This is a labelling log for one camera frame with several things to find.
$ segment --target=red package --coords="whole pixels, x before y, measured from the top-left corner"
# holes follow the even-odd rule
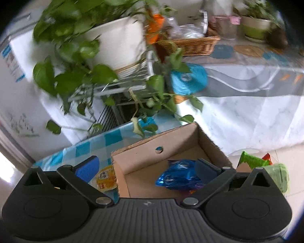
[[[264,157],[262,157],[263,160],[268,160],[269,161],[269,165],[272,165],[273,162],[271,161],[271,158],[270,158],[270,154],[267,153]]]

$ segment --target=blue and white checkered cloth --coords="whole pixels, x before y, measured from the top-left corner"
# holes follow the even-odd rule
[[[140,121],[141,126],[154,123],[158,126],[157,133],[181,126],[180,122],[166,112],[159,112],[154,117],[148,118],[147,123]],[[100,161],[100,170],[112,164],[110,154],[117,149],[126,147],[140,141],[142,138],[133,133],[133,124],[127,123],[100,135],[94,136],[71,147],[64,148],[51,156],[37,161],[43,171],[55,171],[61,165],[77,165],[92,155]],[[117,191],[107,191],[106,194],[114,201],[118,200]]]

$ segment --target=blue snack package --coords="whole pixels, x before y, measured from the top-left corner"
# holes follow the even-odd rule
[[[156,186],[171,190],[197,190],[204,183],[195,173],[195,160],[168,160],[169,168],[156,180]]]

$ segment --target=table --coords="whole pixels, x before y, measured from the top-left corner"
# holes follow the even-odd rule
[[[235,45],[257,46],[264,54],[246,56]],[[243,38],[221,40],[210,56],[183,58],[206,70],[207,86],[194,92],[204,104],[202,113],[184,97],[178,98],[177,113],[193,115],[227,156],[304,142],[304,57],[292,48],[277,54],[267,47]]]
[[[139,123],[142,127],[151,123],[156,124],[158,126],[156,133],[181,126],[179,121],[166,111],[161,111],[154,117],[149,117],[147,123],[143,123],[142,121]],[[152,135],[149,135],[148,132],[145,132],[145,134],[146,138]],[[56,171],[56,169],[61,165],[67,164],[75,166],[92,155],[96,155],[99,158],[99,169],[101,170],[112,164],[110,154],[113,151],[136,143],[140,140],[142,140],[142,138],[133,133],[133,123],[129,122],[82,141],[76,145],[67,147],[53,155],[47,156],[44,159],[37,161],[34,165],[40,166],[43,171]],[[90,184],[97,188],[96,182],[90,182]],[[107,191],[105,194],[115,202],[117,202],[119,198],[117,189]]]

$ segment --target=white planter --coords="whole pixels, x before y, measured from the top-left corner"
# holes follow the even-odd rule
[[[103,24],[84,34],[88,40],[93,40],[98,35],[100,35],[100,49],[88,63],[92,66],[105,64],[115,71],[130,69],[146,50],[143,25],[131,17]]]
[[[209,16],[230,16],[232,15],[233,0],[207,0],[206,10]]]

